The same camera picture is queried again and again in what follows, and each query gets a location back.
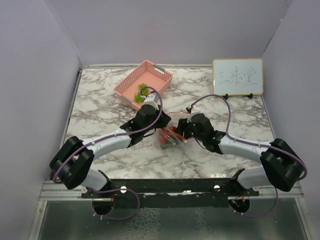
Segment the clear zip top bag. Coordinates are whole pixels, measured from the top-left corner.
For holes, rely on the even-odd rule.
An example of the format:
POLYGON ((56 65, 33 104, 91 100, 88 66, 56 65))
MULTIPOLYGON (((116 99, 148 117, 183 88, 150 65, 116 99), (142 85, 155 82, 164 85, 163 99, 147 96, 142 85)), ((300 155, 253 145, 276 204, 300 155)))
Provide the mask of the clear zip top bag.
POLYGON ((156 130, 156 138, 161 149, 169 149, 173 147, 183 148, 187 140, 183 134, 176 133, 175 130, 178 127, 179 119, 184 119, 188 116, 186 110, 171 111, 167 115, 171 118, 168 125, 165 128, 156 130))

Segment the green fake grapes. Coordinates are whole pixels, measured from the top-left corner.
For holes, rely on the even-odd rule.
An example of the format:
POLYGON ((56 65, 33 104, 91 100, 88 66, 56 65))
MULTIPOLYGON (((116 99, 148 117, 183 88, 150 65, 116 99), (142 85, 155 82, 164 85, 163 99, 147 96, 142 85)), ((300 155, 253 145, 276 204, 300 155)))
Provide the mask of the green fake grapes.
POLYGON ((145 98, 149 95, 150 91, 145 83, 138 85, 138 92, 134 95, 134 101, 136 103, 143 103, 145 98))

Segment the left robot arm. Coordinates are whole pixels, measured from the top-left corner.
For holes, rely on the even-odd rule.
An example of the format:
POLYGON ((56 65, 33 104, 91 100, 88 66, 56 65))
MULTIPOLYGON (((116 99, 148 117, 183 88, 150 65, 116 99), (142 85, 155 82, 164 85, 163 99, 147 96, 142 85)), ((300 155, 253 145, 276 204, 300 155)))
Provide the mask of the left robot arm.
POLYGON ((151 105, 143 105, 135 117, 114 132, 81 140, 68 138, 50 162, 53 181, 72 190, 78 186, 93 189, 97 196, 106 197, 111 190, 107 176, 91 169, 93 161, 113 151, 130 148, 151 130, 163 129, 171 118, 151 105))

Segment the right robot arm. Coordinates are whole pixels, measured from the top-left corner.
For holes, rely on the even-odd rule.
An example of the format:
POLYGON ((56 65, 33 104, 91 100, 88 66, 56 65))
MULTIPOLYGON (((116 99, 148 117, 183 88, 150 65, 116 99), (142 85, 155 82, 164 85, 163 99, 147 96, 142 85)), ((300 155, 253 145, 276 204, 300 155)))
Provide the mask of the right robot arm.
POLYGON ((186 139, 194 138, 212 153, 233 155, 260 163, 253 169, 240 169, 230 179, 230 191, 240 196, 247 189, 262 186, 274 186, 289 192, 304 171, 302 162, 282 139, 273 142, 258 143, 244 139, 230 139, 223 131, 215 130, 210 120, 197 113, 190 118, 181 118, 175 132, 186 139))

